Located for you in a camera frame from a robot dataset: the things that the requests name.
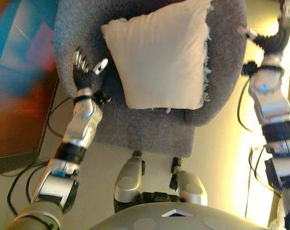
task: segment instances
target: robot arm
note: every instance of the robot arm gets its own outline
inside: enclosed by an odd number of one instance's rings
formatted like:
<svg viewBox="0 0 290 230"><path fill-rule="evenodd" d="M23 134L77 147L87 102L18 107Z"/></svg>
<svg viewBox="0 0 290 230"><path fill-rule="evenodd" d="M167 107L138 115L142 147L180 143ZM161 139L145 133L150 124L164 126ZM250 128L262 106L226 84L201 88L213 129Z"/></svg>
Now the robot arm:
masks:
<svg viewBox="0 0 290 230"><path fill-rule="evenodd" d="M73 77L78 95L74 99L73 119L55 157L48 162L40 177L32 195L31 206L17 216L8 229L20 229L20 226L22 229L42 230L61 228L61 215L73 206L79 186L73 177L78 175L80 163L102 119L100 106L110 101L101 91L93 94L90 88L92 79L103 71L107 63L107 59L104 59L89 71L82 50L76 50L73 56ZM46 223L57 228L47 228Z"/></svg>
<svg viewBox="0 0 290 230"><path fill-rule="evenodd" d="M282 194L285 227L290 230L290 104L281 93L283 51L290 37L290 0L281 2L281 18L276 35L260 36L251 29L239 28L264 50L260 67L254 65L250 74L249 94L255 102L255 112L262 127L268 153L273 158L265 162L270 186Z"/></svg>

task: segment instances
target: white pillow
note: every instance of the white pillow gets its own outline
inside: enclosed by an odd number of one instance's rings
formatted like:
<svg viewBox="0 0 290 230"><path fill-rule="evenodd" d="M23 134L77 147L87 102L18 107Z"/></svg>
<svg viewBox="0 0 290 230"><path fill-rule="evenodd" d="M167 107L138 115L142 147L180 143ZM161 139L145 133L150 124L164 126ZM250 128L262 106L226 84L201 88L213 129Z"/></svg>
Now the white pillow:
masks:
<svg viewBox="0 0 290 230"><path fill-rule="evenodd" d="M102 26L128 107L203 105L210 0L186 0Z"/></svg>

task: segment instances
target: floor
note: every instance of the floor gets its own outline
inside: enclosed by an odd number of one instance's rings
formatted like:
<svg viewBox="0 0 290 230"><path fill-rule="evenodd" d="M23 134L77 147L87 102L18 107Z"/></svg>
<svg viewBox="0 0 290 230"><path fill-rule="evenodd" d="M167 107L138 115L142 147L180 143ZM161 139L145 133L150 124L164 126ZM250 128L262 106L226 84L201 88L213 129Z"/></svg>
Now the floor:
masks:
<svg viewBox="0 0 290 230"><path fill-rule="evenodd" d="M276 17L278 6L269 0L247 0L249 25L260 32L271 23L269 18ZM248 43L245 60L261 60L261 51ZM246 82L241 77L226 106L207 126L196 129L192 156L184 160L183 169L196 174L204 184L209 206L224 210L234 215L245 217L248 191L248 153L250 146L262 141L255 121L253 103L249 96L244 97L242 117L249 127L257 130L253 134L244 131L236 120L236 108L241 89ZM65 99L61 85L59 86L55 104ZM64 132L72 118L72 103L67 102L53 115L51 123L55 130ZM44 140L41 159L48 160L54 156L60 139L49 131ZM80 187L73 209L64 216L64 230L86 230L108 218L113 211L113 189L116 177L131 156L132 150L93 144L87 150L81 172L78 176ZM144 153L146 174L143 177L142 191L173 193L168 187L171 173L171 157L154 153ZM26 206L24 195L25 178L17 185L13 201L19 209ZM6 195L12 178L0 177L0 229L13 218L6 206ZM258 211L269 210L267 207L254 207ZM258 224L266 225L267 215L257 220Z"/></svg>

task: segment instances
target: gray chair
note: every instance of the gray chair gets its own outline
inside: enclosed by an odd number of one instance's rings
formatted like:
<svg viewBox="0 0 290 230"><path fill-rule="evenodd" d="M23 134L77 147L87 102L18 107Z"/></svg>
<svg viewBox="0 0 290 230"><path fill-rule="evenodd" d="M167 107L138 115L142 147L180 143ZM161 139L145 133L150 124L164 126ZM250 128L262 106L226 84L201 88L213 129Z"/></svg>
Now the gray chair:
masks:
<svg viewBox="0 0 290 230"><path fill-rule="evenodd" d="M103 107L95 142L175 157L189 157L196 126L207 124L229 99L240 75L246 39L233 24L246 25L244 0L213 0L207 16L210 27L208 93L210 101L195 111L172 109L134 110L126 106L121 81L100 27L112 19L148 14L179 0L100 0L59 3L55 22L55 59L58 75L70 96L76 95L72 79L72 55L78 46L90 50L88 60L111 60L93 89L112 97Z"/></svg>

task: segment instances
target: wire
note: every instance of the wire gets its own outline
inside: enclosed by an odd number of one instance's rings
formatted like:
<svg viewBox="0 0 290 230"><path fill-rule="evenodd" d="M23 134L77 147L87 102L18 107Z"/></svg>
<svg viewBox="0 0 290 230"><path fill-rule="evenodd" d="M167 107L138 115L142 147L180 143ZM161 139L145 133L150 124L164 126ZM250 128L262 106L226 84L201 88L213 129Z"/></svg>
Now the wire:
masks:
<svg viewBox="0 0 290 230"><path fill-rule="evenodd" d="M261 184L262 186L268 188L270 191L272 191L272 192L273 192L274 194L276 194L278 197L281 197L281 194L280 194L277 190L275 190L273 187L269 186L268 184L266 184L265 182L263 182L263 181L261 180L261 178L260 178L260 176L257 174L256 170L253 168L251 161L252 161L252 156L253 156L254 150L256 150L256 149L251 149L251 151L250 151L250 153L249 153L249 158L248 158L248 163L249 163L250 169L251 169L251 170L254 172L254 174L255 174L255 179L256 179L258 182L260 182L260 184Z"/></svg>
<svg viewBox="0 0 290 230"><path fill-rule="evenodd" d="M54 225L53 224L48 224L47 222L43 221L41 218L37 217L37 216L33 216L33 215L26 215L24 217L28 217L28 218L32 218L35 219L37 221L39 221L40 223L42 223L48 230L52 230Z"/></svg>
<svg viewBox="0 0 290 230"><path fill-rule="evenodd" d="M253 132L251 129L247 128L241 121L241 115L240 115L240 111L241 111L241 105L242 105L242 99L243 99L243 95L244 95L244 92L247 88L247 85L249 83L250 79L248 79L248 81L246 81L245 85L243 86L243 89L242 89L242 92L241 92L241 95L240 95L240 98L239 98L239 102L238 102L238 105L237 105L237 112L236 112L236 116L237 116L237 121L239 122L239 124L243 127L243 129L245 129L246 131L248 132Z"/></svg>
<svg viewBox="0 0 290 230"><path fill-rule="evenodd" d="M28 199L29 203L31 203L31 198L30 198L30 193L29 193L29 186L30 186L30 182L31 179L33 177L33 175L40 169L45 168L47 165L47 162L45 162L44 164L42 164L41 166L39 166L38 168L36 168L28 177L28 180L26 181L26 186L25 186L25 194L26 194L26 198Z"/></svg>
<svg viewBox="0 0 290 230"><path fill-rule="evenodd" d="M21 170L20 172L18 172L18 173L12 174L12 175L9 175L9 174L0 174L0 176L4 176L4 177L16 177L16 176L18 176L21 172L22 172L22 170Z"/></svg>
<svg viewBox="0 0 290 230"><path fill-rule="evenodd" d="M52 116L52 114L54 113L54 111L56 111L62 104L64 104L66 101L68 101L69 99L71 99L71 97L66 98L65 100L63 100L61 103L59 103L57 106L54 107L54 109L51 110L49 117L47 119L47 127L50 130L51 133L53 133L55 136L59 137L59 138L63 138L64 135L55 131L51 125L50 125L50 118Z"/></svg>
<svg viewBox="0 0 290 230"><path fill-rule="evenodd" d="M262 150L261 150L261 152L260 152L260 155L259 155L259 157L258 157L258 160L256 161L256 164L255 164L255 171L254 171L254 175L255 175L255 178L257 179L257 176L258 176L258 174L256 173L256 170L258 169L258 165L259 165L259 162L260 162L260 158L261 158L261 156L262 156L262 153L263 153L263 151L264 151L264 146L263 146L263 148L262 148Z"/></svg>
<svg viewBox="0 0 290 230"><path fill-rule="evenodd" d="M12 183L12 186L11 186L11 188L10 188L10 190L9 190L9 193L7 194L7 204L9 205L11 211L13 212L13 214L14 214L15 216L17 216L18 213L17 213L17 211L16 211L16 209L15 209L15 207L13 206L12 201L11 201L12 192L13 192L13 190L14 190L14 188L15 188L15 186L16 186L18 180L19 180L19 178L20 178L20 177L21 177L21 176L22 176L26 171L28 171L29 169L31 169L31 168L33 168L33 167L39 166L39 165L41 165L41 164L43 164L43 163L33 163L33 164L28 165L25 169L23 169L23 170L22 170L22 171L17 175L17 177L15 178L14 182Z"/></svg>

